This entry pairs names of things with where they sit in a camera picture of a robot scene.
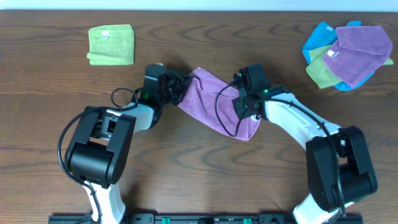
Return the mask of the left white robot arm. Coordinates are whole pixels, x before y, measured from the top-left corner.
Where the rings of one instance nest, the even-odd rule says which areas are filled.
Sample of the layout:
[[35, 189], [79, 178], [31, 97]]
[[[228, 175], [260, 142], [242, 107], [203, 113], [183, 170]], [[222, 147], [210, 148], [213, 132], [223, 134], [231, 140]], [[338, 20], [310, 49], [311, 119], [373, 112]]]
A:
[[62, 131], [57, 156], [64, 173], [87, 192], [93, 213], [80, 223], [127, 221], [119, 180], [134, 133], [153, 128], [165, 105], [178, 105], [192, 78], [163, 64], [146, 66], [144, 84], [128, 89], [126, 106], [88, 106]]

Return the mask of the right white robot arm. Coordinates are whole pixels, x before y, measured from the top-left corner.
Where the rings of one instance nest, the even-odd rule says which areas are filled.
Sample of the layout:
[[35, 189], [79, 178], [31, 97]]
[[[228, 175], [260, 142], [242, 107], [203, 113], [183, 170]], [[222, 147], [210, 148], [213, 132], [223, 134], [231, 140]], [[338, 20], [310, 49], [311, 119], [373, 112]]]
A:
[[347, 207], [377, 191], [377, 180], [362, 130], [342, 128], [301, 104], [284, 86], [272, 86], [261, 65], [234, 74], [239, 119], [255, 116], [278, 125], [304, 149], [309, 195], [284, 223], [362, 223]]

